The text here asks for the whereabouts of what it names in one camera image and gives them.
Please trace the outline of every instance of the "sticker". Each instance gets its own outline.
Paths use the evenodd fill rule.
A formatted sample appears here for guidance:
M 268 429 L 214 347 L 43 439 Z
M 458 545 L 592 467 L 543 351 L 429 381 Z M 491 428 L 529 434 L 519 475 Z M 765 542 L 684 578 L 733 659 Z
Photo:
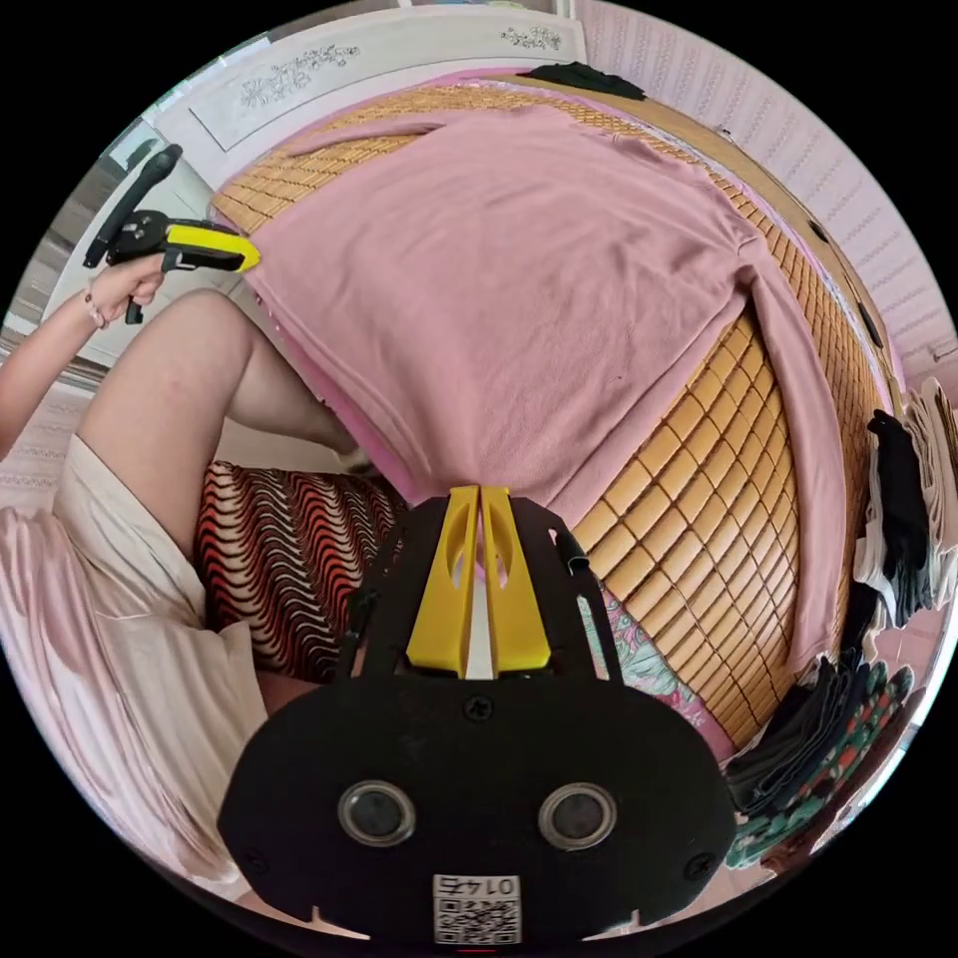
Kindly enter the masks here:
M 522 941 L 518 875 L 433 875 L 438 945 L 517 945 Z

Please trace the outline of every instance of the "person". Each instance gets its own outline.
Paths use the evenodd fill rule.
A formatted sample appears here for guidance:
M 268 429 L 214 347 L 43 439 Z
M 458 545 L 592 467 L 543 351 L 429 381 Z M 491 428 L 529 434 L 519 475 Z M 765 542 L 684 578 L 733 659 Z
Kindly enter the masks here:
M 98 327 L 130 300 L 153 301 L 162 260 L 107 267 L 0 367 L 0 459 Z M 246 623 L 204 628 L 194 535 L 227 418 L 319 443 L 347 465 L 363 458 L 231 300 L 189 292 L 104 379 L 70 441 L 52 511 L 0 509 L 0 636 L 48 745 L 122 838 L 282 917 L 249 890 L 217 831 L 244 745 L 311 688 L 257 673 Z

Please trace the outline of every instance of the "bamboo mat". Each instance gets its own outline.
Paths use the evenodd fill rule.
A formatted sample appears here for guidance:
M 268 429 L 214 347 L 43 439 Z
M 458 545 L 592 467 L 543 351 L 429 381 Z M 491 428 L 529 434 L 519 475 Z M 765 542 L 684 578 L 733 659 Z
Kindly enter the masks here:
M 433 110 L 543 102 L 588 126 L 638 136 L 662 153 L 696 162 L 603 113 L 599 104 L 593 109 L 573 101 L 543 101 L 532 91 L 493 87 L 403 91 L 324 128 Z M 253 234 L 341 173 L 413 139 L 369 138 L 291 157 L 293 138 L 226 185 L 214 205 Z M 808 320 L 835 403 L 847 485 L 845 573 L 836 583 L 832 632 L 837 647 L 867 501 L 866 426 L 881 399 L 841 306 L 805 256 L 737 187 L 711 171 L 710 176 L 764 233 Z M 749 307 L 575 530 L 609 591 L 738 746 L 758 732 L 794 683 L 785 659 L 800 573 L 800 518 L 781 394 Z

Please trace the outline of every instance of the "striped cushion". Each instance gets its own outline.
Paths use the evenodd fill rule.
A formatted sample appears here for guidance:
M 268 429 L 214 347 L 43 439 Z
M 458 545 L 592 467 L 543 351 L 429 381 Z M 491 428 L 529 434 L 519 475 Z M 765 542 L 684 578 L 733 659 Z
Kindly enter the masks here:
M 350 593 L 405 510 L 382 479 L 213 463 L 197 527 L 207 619 L 245 619 L 256 668 L 331 682 Z

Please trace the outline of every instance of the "folded clothes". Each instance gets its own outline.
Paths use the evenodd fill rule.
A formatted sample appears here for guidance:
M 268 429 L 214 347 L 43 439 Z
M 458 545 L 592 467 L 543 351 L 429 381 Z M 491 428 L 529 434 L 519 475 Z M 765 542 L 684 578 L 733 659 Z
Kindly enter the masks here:
M 924 693 L 924 689 L 916 689 L 908 696 L 904 706 L 898 712 L 888 709 L 884 716 L 876 715 L 875 712 L 871 714 L 870 718 L 873 719 L 877 735 L 871 747 L 862 748 L 857 767 L 851 770 L 851 761 L 847 762 L 849 769 L 845 776 L 836 777 L 836 781 L 840 780 L 841 785 L 804 827 L 799 828 L 787 838 L 776 840 L 777 844 L 761 857 L 762 867 L 768 868 L 776 875 L 781 875 L 789 868 L 797 867 L 807 861 L 821 838 L 838 823 L 850 802 L 892 757 L 902 737 L 908 731 L 911 719 L 924 699 Z M 846 749 L 845 757 L 854 757 L 854 752 L 849 755 Z
M 885 578 L 885 534 L 882 531 L 881 481 L 878 478 L 878 448 L 873 446 L 868 463 L 868 505 L 865 509 L 865 535 L 855 543 L 852 574 L 855 582 L 878 593 L 886 610 L 882 618 L 894 623 L 898 616 L 898 598 Z
M 789 690 L 758 743 L 725 767 L 739 812 L 751 817 L 777 804 L 778 796 L 794 795 L 802 781 L 796 777 L 821 761 L 849 706 L 860 701 L 868 671 L 858 650 L 846 650 L 837 667 L 822 661 L 813 689 Z
M 875 613 L 880 604 L 880 595 L 863 582 L 852 582 L 848 592 L 848 611 L 841 632 L 843 649 L 859 649 L 866 662 L 877 658 L 874 648 Z
M 933 603 L 934 552 L 921 465 L 911 435 L 897 419 L 876 410 L 868 429 L 878 437 L 878 448 L 872 451 L 871 499 L 853 574 L 881 595 L 888 623 L 900 629 Z
M 408 501 L 506 485 L 574 527 L 751 297 L 801 507 L 800 672 L 834 624 L 844 463 L 765 236 L 704 169 L 549 106 L 389 118 L 296 152 L 413 134 L 256 232 L 249 282 L 300 375 Z
M 775 811 L 783 811 L 788 808 L 808 778 L 815 774 L 825 756 L 835 747 L 835 743 L 845 735 L 851 717 L 855 710 L 861 706 L 865 697 L 865 689 L 871 676 L 871 666 L 868 663 L 864 663 L 861 659 L 855 657 L 850 659 L 849 664 L 853 662 L 858 662 L 859 665 L 854 671 L 851 669 L 848 671 L 849 684 L 844 693 L 844 702 L 836 706 L 838 708 L 836 718 L 829 725 L 827 733 L 820 737 L 815 747 L 810 748 L 804 754 L 801 764 L 794 768 L 787 778 L 782 779 L 771 796 L 768 808 Z
M 627 100 L 645 100 L 645 90 L 637 87 L 622 77 L 612 73 L 603 73 L 585 63 L 547 63 L 528 73 L 520 73 L 520 77 L 533 77 L 536 80 L 546 80 L 549 83 L 561 83 L 577 90 L 594 90 L 596 93 L 610 93 Z
M 928 512 L 928 578 L 932 606 L 941 609 L 958 588 L 958 430 L 937 380 L 908 396 L 902 425 L 918 457 Z
M 753 815 L 737 830 L 725 859 L 729 868 L 748 868 L 763 855 L 808 827 L 832 802 L 844 782 L 858 769 L 869 749 L 908 699 L 914 674 L 905 666 L 892 679 L 879 662 L 869 671 L 864 696 L 852 710 L 847 726 L 819 766 L 802 783 L 784 810 Z

